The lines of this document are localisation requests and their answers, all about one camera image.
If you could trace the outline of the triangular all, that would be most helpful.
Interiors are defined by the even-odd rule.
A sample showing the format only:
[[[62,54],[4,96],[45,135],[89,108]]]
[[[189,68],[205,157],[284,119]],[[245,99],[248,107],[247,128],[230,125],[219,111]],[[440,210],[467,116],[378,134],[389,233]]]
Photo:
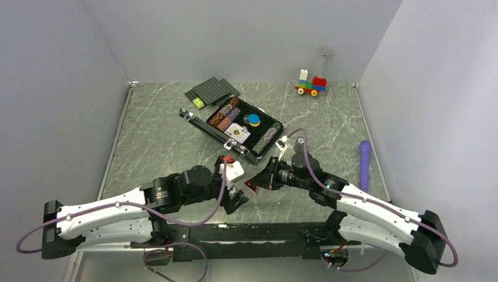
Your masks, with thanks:
[[[244,183],[249,189],[251,189],[254,193],[258,193],[258,186],[251,183],[249,180]]]

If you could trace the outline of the blue round plastic disc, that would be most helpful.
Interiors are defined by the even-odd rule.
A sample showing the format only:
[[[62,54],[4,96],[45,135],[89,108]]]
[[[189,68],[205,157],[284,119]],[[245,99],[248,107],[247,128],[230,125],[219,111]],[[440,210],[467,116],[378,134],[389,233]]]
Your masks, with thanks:
[[[260,123],[260,117],[256,114],[250,114],[248,115],[247,121],[249,124],[256,125]]]

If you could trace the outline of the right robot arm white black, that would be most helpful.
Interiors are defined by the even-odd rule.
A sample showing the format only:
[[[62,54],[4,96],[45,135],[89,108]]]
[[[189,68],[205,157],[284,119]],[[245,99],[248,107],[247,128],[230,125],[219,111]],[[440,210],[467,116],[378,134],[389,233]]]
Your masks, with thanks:
[[[363,192],[347,180],[322,170],[309,153],[293,155],[289,163],[271,157],[266,167],[245,185],[276,191],[284,186],[303,189],[317,204],[333,212],[323,228],[322,242],[358,241],[395,253],[413,268],[436,274],[442,266],[447,235],[439,215],[406,210]]]

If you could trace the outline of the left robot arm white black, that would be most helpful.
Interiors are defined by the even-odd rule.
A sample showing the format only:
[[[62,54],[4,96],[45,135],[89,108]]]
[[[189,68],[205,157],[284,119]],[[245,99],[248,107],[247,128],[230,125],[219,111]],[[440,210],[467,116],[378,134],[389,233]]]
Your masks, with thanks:
[[[183,206],[215,199],[217,207],[232,214],[246,203],[248,198],[232,185],[244,175],[240,162],[220,156],[214,170],[197,165],[108,199],[73,206],[49,201],[44,206],[41,257],[59,259],[85,247],[125,241],[160,247],[173,236],[168,223],[205,223],[167,217]]]

